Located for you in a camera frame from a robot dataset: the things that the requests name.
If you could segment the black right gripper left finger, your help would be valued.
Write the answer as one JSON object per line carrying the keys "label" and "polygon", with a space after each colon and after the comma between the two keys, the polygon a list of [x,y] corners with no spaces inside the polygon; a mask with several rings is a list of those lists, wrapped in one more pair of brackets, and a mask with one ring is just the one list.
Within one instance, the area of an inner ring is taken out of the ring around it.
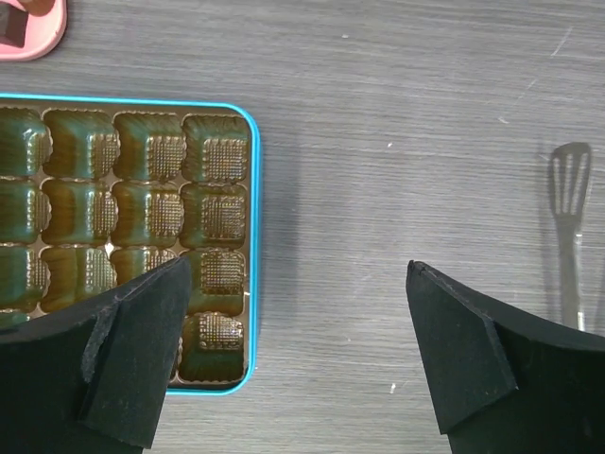
{"label": "black right gripper left finger", "polygon": [[190,300],[179,257],[1,331],[4,453],[140,453],[151,447]]}

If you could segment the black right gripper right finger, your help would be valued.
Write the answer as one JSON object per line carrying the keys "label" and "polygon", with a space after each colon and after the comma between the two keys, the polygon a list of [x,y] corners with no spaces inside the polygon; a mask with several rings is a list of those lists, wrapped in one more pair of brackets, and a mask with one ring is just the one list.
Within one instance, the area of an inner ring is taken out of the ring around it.
{"label": "black right gripper right finger", "polygon": [[604,339],[410,261],[406,296],[454,453],[601,453]]}

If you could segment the stainless steel tongs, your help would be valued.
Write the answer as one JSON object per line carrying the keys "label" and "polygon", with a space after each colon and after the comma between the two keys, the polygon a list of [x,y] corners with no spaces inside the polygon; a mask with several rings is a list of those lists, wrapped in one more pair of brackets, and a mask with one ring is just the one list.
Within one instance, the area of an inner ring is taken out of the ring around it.
{"label": "stainless steel tongs", "polygon": [[562,323],[585,329],[580,296],[580,246],[584,205],[589,192],[592,149],[584,142],[555,148],[548,161],[549,206],[559,243]]}

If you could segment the dark chocolate piece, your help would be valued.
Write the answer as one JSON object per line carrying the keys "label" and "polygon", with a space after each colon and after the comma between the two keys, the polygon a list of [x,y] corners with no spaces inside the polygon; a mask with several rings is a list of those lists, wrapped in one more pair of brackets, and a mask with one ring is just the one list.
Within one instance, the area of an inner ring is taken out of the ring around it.
{"label": "dark chocolate piece", "polygon": [[1,44],[22,48],[26,40],[28,17],[27,11],[2,3],[0,5]]}

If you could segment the pink tray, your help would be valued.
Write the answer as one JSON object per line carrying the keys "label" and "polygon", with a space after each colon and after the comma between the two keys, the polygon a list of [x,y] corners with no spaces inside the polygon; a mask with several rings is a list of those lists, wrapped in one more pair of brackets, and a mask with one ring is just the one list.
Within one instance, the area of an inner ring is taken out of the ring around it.
{"label": "pink tray", "polygon": [[28,12],[26,40],[22,48],[1,44],[1,61],[31,61],[50,52],[61,40],[67,26],[67,2],[2,1]]}

